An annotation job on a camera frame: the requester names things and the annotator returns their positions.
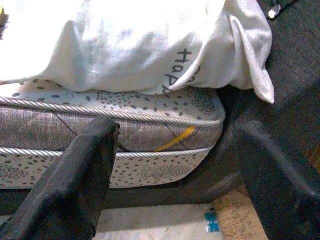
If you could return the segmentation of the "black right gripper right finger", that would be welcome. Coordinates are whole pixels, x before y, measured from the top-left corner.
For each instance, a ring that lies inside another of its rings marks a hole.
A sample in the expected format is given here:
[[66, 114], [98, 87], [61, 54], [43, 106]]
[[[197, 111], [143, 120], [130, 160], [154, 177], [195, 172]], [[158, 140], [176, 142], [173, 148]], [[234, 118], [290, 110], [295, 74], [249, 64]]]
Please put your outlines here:
[[234, 129], [249, 197], [270, 240], [320, 238], [320, 175], [285, 139], [259, 121]]

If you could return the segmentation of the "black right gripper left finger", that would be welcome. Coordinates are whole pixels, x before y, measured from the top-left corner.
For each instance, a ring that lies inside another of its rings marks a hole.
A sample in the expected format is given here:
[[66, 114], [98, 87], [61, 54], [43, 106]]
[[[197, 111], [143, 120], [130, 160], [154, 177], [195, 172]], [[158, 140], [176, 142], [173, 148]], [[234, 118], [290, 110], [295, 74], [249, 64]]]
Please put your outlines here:
[[3, 240], [91, 240], [118, 148], [119, 125], [96, 117], [0, 227]]

